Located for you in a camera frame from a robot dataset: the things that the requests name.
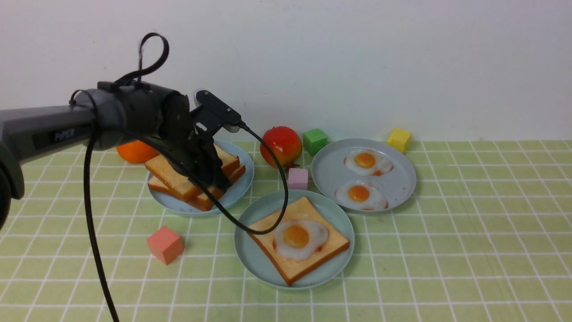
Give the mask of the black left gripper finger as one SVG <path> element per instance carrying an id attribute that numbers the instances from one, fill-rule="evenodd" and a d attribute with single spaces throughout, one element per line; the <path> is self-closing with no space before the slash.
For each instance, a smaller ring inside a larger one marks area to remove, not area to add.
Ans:
<path id="1" fill-rule="evenodd" d="M 227 191 L 231 186 L 229 179 L 223 171 L 223 161 L 217 148 L 208 148 L 209 172 L 212 177 L 212 185 L 221 191 Z"/>

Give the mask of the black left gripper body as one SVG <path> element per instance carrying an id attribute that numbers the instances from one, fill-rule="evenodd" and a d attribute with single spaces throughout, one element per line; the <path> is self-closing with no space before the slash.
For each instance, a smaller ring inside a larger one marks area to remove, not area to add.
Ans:
<path id="1" fill-rule="evenodd" d="M 163 100 L 163 125 L 159 136 L 167 141 L 170 162 L 175 171 L 192 182 L 212 184 L 208 148 L 215 148 L 212 137 L 198 130 L 191 118 L 190 102 L 180 92 L 170 92 Z"/>

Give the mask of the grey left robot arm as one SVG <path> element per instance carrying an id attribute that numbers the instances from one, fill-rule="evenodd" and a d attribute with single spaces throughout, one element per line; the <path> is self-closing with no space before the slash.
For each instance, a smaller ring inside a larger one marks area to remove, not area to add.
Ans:
<path id="1" fill-rule="evenodd" d="M 237 131 L 241 116 L 208 90 L 194 99 L 148 82 L 99 82 L 79 90 L 69 104 L 2 110 L 0 117 L 1 223 L 13 199 L 25 193 L 22 165 L 64 149 L 88 144 L 105 151 L 148 138 L 176 173 L 204 187 L 226 190 L 222 160 L 213 136 Z"/>

